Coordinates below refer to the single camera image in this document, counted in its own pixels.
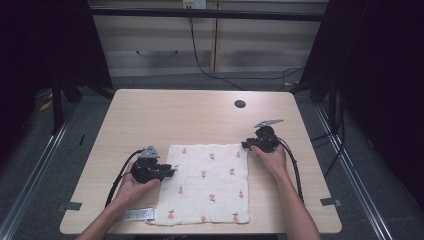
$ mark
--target white cloth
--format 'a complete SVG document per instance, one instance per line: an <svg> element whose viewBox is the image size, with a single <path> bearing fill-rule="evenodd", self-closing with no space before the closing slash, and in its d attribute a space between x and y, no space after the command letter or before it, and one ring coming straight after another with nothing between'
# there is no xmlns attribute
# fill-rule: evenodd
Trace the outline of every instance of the white cloth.
<svg viewBox="0 0 424 240"><path fill-rule="evenodd" d="M156 225L248 223L247 151L241 144L172 145L176 169L162 182Z"/></svg>

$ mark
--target forearm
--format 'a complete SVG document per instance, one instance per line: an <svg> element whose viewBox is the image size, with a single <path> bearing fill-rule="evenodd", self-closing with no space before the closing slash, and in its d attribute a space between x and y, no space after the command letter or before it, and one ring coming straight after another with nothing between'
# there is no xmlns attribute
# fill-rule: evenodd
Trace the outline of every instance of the forearm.
<svg viewBox="0 0 424 240"><path fill-rule="evenodd" d="M288 238L320 239L315 222L294 189L287 171L280 169L273 175L280 191Z"/></svg>
<svg viewBox="0 0 424 240"><path fill-rule="evenodd" d="M124 211L123 204L112 201L77 239L102 239Z"/></svg>

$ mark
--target gray carpet floor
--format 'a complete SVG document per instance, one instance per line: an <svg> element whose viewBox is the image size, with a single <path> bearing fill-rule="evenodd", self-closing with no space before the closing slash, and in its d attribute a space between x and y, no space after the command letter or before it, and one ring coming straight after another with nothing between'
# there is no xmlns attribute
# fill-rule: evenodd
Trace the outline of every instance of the gray carpet floor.
<svg viewBox="0 0 424 240"><path fill-rule="evenodd" d="M260 76L270 77L276 74L278 73L262 73ZM221 76L234 77L236 74L228 73ZM120 88L239 90L225 81L212 79L202 74L127 77L115 78L113 81L115 90ZM282 79L231 81L243 89L252 91L276 91L284 86ZM110 100L90 90L81 89L81 91L82 101L70 119L62 142L43 175L14 234L14 239L73 239L75 237L63 235L60 232L59 225L64 213L57 211L56 208L60 203L71 199L111 103ZM297 93L295 99L310 138L322 135L325 131L318 118L316 106L310 100L309 91ZM27 121L19 146L0 170L1 221L18 198L20 190L50 139L53 109L50 107L46 111L39 112L38 106L43 101L43 98L37 99L37 106ZM64 112L68 107L69 104L65 102ZM348 109L345 111L344 119L345 148L384 217L393 239L424 239L423 211L388 170L378 150L369 147L366 135L349 115ZM324 138L313 142L313 145L317 146L314 149L323 172L327 170L336 155L328 141L328 138ZM343 203L337 208L343 228L337 234L323 234L322 239L378 239L339 162L334 165L326 181L331 195ZM134 236L108 236L108 238L133 239Z"/></svg>

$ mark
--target small pink flower print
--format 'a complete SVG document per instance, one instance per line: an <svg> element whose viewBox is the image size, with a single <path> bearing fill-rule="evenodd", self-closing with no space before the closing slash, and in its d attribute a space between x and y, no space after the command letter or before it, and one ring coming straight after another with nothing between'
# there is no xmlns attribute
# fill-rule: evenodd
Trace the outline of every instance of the small pink flower print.
<svg viewBox="0 0 424 240"><path fill-rule="evenodd" d="M236 223L238 223L238 222L239 222L239 219L238 219L238 212L234 213L234 214L233 214L233 216L234 216L234 217L233 217L233 221L234 221L234 222L236 222Z"/></svg>
<svg viewBox="0 0 424 240"><path fill-rule="evenodd" d="M168 212L168 219L174 219L174 209Z"/></svg>
<svg viewBox="0 0 424 240"><path fill-rule="evenodd" d="M215 194L209 194L209 198L211 199L212 202L215 202Z"/></svg>

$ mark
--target wooden table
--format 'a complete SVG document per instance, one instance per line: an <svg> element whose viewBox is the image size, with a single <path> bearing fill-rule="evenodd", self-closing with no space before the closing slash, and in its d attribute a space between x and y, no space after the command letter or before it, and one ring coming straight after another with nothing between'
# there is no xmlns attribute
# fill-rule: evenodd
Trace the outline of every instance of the wooden table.
<svg viewBox="0 0 424 240"><path fill-rule="evenodd" d="M236 100L246 103L235 106ZM119 90L115 94L97 136L72 202L79 211L65 213L60 230L82 232L103 210L113 181L128 156L153 145L167 160L173 144L232 144L255 137L253 126L263 120L283 118L273 125L298 161L305 204L321 233L336 233L341 223L334 206L323 207L320 199L330 197L311 142L290 93ZM294 171L288 162L295 184ZM159 227L144 222L117 222L110 230L120 234L275 234L284 233L283 212L276 183L262 161L248 156L251 222ZM148 192L132 209L156 207L159 188Z"/></svg>

